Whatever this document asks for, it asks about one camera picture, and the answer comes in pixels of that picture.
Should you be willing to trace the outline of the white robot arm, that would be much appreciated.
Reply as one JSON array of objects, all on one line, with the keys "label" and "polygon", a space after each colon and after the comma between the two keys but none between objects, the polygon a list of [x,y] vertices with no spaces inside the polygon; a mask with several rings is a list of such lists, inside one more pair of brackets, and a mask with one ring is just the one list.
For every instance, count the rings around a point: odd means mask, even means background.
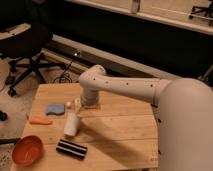
[{"label": "white robot arm", "polygon": [[213,89],[193,78],[110,77],[100,65],[79,76],[80,102],[94,106],[101,91],[158,108],[159,171],[213,171]]}]

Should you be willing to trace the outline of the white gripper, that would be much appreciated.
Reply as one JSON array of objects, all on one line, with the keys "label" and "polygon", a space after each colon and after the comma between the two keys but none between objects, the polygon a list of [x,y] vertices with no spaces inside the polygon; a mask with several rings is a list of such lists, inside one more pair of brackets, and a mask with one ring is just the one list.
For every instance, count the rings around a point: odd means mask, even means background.
[{"label": "white gripper", "polygon": [[80,98],[74,100],[74,111],[76,115],[80,116],[82,106],[85,108],[96,108],[99,103],[99,92],[83,88]]}]

